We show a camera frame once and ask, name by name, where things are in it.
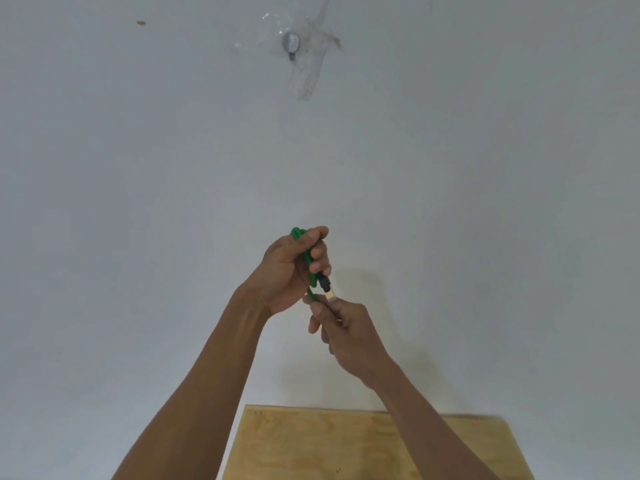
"wood grain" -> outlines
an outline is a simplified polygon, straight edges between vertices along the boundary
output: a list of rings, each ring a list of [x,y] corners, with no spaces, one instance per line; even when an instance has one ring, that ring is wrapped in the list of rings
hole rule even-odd
[[[445,417],[502,480],[533,480],[509,425]],[[249,406],[223,480],[420,480],[388,413]]]

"transparent adhesive tape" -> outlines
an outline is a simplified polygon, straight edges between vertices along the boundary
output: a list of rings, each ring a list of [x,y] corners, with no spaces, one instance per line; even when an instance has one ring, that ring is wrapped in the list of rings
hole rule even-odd
[[[309,101],[314,92],[324,55],[332,47],[341,48],[340,39],[323,28],[329,0],[315,15],[304,13],[302,2],[296,14],[267,13],[262,17],[262,30],[257,47],[280,57],[292,65],[289,86],[300,101]]]

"coiled green cable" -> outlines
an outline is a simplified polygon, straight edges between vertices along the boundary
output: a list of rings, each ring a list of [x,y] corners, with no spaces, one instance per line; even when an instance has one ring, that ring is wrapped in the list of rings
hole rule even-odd
[[[291,235],[293,236],[293,239],[295,239],[296,241],[299,240],[300,237],[304,236],[306,232],[307,232],[306,229],[300,229],[299,227],[293,227],[293,229],[291,229]],[[307,266],[311,266],[311,263],[313,263],[314,261],[314,259],[311,257],[311,249],[306,250],[304,252],[305,260],[307,261]],[[311,291],[311,288],[315,288],[317,283],[318,283],[318,277],[316,273],[311,273],[311,286],[309,286],[309,288],[307,289],[307,294],[309,295],[309,298],[311,299],[311,301],[318,301],[315,293]]]

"hand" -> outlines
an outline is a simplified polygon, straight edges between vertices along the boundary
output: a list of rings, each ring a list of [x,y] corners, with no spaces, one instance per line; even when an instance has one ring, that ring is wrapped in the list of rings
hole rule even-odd
[[[340,298],[329,302],[324,296],[316,295],[316,298],[320,301],[312,303],[304,297],[313,313],[309,333],[317,332],[322,325],[322,341],[329,345],[329,352],[340,366],[374,389],[380,376],[391,369],[393,361],[382,345],[367,308]]]
[[[329,229],[319,226],[309,229],[297,241],[290,235],[279,238],[269,246],[262,262],[242,287],[261,300],[269,315],[290,308],[308,290],[311,273],[331,274],[326,244],[322,241],[327,234]],[[311,257],[315,261],[308,266],[302,254],[313,245]]]

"person's left hand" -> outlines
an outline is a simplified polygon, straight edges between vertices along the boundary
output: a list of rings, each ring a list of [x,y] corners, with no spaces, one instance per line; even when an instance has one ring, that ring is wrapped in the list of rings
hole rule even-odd
[[[300,300],[311,284],[311,273],[322,271],[331,274],[331,265],[322,241],[329,229],[325,226],[313,227],[299,240],[284,235],[269,246],[262,262],[244,282],[243,287],[260,298],[270,315],[283,312]],[[311,248],[315,259],[311,266],[302,253]]]

